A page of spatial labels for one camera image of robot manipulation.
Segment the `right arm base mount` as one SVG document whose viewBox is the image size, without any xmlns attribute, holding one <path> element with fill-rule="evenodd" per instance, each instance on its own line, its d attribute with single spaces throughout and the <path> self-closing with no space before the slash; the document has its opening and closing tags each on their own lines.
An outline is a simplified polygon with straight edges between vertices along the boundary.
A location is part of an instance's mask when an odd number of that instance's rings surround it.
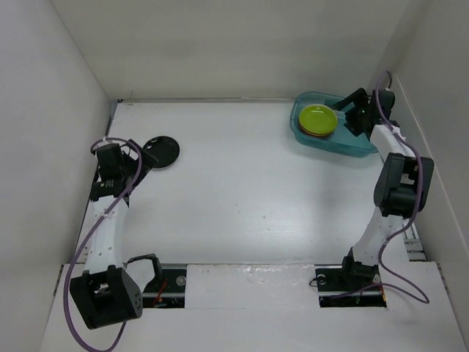
<svg viewBox="0 0 469 352">
<path fill-rule="evenodd" d="M 315 265 L 309 282 L 318 292 L 320 308 L 386 308 L 379 273 L 371 277 L 345 276 L 341 265 Z"/>
</svg>

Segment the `orange plate front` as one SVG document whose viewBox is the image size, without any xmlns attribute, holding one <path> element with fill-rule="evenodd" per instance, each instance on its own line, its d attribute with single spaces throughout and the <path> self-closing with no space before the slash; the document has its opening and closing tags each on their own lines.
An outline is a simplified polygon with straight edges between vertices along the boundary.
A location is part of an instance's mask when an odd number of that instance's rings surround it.
<svg viewBox="0 0 469 352">
<path fill-rule="evenodd" d="M 332 130 L 332 131 L 328 131 L 327 133 L 312 133 L 311 131 L 307 131 L 302 125 L 299 125 L 299 130 L 301 133 L 307 136 L 315 137 L 315 138 L 328 138 L 335 131 L 335 130 Z"/>
</svg>

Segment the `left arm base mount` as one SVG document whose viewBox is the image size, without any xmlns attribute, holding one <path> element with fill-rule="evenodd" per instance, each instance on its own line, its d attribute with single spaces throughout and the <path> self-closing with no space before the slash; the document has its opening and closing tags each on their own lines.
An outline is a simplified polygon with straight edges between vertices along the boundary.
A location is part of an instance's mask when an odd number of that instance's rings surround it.
<svg viewBox="0 0 469 352">
<path fill-rule="evenodd" d="M 182 309 L 185 307 L 187 265 L 162 265 L 163 276 L 148 284 L 142 293 L 145 309 Z"/>
</svg>

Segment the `black plate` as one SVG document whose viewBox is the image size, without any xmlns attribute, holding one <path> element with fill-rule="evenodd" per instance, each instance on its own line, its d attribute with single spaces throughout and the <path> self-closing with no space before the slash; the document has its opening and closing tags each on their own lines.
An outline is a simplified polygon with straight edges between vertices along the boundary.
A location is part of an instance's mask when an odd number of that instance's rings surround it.
<svg viewBox="0 0 469 352">
<path fill-rule="evenodd" d="M 163 169 L 171 166 L 179 157 L 180 146 L 178 142 L 170 136 L 156 136 L 145 143 L 151 153 L 155 155 L 158 165 L 146 165 L 152 169 Z"/>
</svg>

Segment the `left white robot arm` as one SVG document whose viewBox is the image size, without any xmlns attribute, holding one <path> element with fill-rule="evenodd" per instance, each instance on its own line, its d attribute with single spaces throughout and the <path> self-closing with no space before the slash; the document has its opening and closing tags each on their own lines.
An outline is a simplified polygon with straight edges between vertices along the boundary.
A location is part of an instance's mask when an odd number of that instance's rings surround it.
<svg viewBox="0 0 469 352">
<path fill-rule="evenodd" d="M 98 329 L 140 318 L 144 308 L 142 293 L 157 290 L 165 279 L 155 254 L 130 259 L 143 260 L 136 278 L 126 271 L 122 259 L 123 227 L 132 190 L 148 173 L 150 156 L 134 142 L 115 139 L 95 143 L 97 180 L 90 201 L 95 224 L 84 244 L 88 255 L 80 276 L 69 281 L 71 294 L 88 329 Z"/>
</svg>

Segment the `green plate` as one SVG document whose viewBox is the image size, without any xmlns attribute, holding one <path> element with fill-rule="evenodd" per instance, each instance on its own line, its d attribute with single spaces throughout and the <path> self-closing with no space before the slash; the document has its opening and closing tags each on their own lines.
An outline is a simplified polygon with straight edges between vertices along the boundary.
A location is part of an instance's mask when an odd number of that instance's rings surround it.
<svg viewBox="0 0 469 352">
<path fill-rule="evenodd" d="M 298 117 L 299 125 L 312 133 L 327 133 L 335 130 L 338 125 L 336 113 L 321 104 L 311 104 L 304 107 Z"/>
</svg>

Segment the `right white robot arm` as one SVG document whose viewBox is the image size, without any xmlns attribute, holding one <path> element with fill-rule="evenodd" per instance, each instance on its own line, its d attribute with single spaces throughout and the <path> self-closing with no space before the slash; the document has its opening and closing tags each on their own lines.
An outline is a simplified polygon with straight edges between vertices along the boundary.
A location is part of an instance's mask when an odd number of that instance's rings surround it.
<svg viewBox="0 0 469 352">
<path fill-rule="evenodd" d="M 364 234 L 349 250 L 339 270 L 339 281 L 347 290 L 374 287 L 383 267 L 383 252 L 391 239 L 411 227 L 424 209 L 435 163 L 419 155 L 396 122 L 390 121 L 395 95 L 389 89 L 374 89 L 370 96 L 359 89 L 337 103 L 346 113 L 346 128 L 364 135 L 376 148 L 384 165 L 376 186 L 375 209 Z"/>
</svg>

